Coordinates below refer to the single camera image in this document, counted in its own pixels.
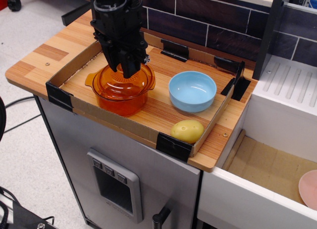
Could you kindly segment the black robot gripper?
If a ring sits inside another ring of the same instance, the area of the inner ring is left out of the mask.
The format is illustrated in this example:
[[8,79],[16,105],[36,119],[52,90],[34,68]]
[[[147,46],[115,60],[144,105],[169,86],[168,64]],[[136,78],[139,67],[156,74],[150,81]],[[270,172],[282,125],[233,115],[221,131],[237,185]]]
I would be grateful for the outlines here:
[[123,77],[131,78],[150,61],[141,34],[143,0],[91,0],[95,39],[101,44],[114,72],[121,64]]

